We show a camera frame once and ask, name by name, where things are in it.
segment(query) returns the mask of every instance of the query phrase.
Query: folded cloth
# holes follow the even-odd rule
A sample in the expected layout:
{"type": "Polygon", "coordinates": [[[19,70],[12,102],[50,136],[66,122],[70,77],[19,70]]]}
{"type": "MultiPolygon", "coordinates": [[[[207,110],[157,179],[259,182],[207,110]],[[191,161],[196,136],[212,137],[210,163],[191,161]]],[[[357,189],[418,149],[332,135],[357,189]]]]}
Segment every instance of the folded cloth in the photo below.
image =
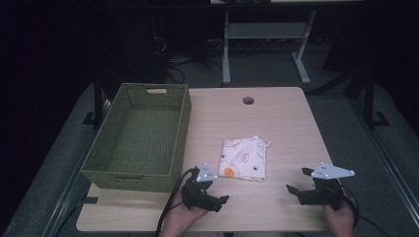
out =
{"type": "Polygon", "coordinates": [[[218,175],[221,177],[262,182],[265,179],[266,150],[271,142],[258,136],[224,139],[218,175]]]}

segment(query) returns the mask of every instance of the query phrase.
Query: white desk frame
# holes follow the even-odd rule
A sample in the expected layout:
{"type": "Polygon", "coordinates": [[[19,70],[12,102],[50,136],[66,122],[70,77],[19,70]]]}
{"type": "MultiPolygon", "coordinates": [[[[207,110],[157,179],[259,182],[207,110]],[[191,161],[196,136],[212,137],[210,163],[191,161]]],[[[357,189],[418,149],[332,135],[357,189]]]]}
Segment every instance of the white desk frame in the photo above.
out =
{"type": "Polygon", "coordinates": [[[310,79],[302,63],[311,26],[316,11],[311,11],[306,22],[300,23],[230,23],[229,14],[225,13],[224,23],[224,54],[222,56],[222,83],[229,85],[230,65],[228,59],[229,39],[301,39],[298,51],[293,52],[293,61],[298,70],[302,84],[309,84],[310,79]]]}

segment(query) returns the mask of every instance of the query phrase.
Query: wooden table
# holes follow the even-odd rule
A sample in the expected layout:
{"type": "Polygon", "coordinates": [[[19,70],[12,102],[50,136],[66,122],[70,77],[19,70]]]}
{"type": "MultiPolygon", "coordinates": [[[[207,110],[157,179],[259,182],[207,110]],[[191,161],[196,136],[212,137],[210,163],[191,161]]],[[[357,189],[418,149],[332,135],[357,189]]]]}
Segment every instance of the wooden table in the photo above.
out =
{"type": "MultiPolygon", "coordinates": [[[[209,195],[230,196],[220,212],[210,212],[191,231],[325,230],[320,206],[300,205],[286,185],[313,190],[301,168],[331,162],[304,94],[299,88],[190,89],[191,121],[184,171],[204,162],[216,171],[225,138],[258,135],[271,141],[267,178],[251,182],[218,178],[209,195]],[[253,105],[245,105],[252,97],[253,105]]],[[[169,194],[101,190],[88,194],[77,221],[81,231],[154,231],[169,194]]]]}

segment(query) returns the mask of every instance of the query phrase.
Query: person's right hand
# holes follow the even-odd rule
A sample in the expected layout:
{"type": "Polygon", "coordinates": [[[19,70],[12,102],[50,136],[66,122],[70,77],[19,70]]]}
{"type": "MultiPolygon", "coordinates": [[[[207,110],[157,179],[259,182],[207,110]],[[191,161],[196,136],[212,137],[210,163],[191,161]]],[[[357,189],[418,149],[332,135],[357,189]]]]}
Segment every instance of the person's right hand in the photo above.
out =
{"type": "Polygon", "coordinates": [[[330,232],[334,237],[353,237],[355,216],[351,207],[342,201],[340,209],[333,210],[330,205],[323,205],[330,232]]]}

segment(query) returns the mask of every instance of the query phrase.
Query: rectangular storage basket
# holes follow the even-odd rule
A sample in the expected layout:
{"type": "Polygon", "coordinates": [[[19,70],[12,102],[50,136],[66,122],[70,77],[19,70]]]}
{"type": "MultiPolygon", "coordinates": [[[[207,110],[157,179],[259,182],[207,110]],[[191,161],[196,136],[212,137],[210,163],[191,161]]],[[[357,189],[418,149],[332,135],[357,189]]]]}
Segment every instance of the rectangular storage basket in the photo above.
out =
{"type": "Polygon", "coordinates": [[[188,86],[122,84],[82,174],[102,189],[170,193],[182,173],[190,113],[188,86]]]}

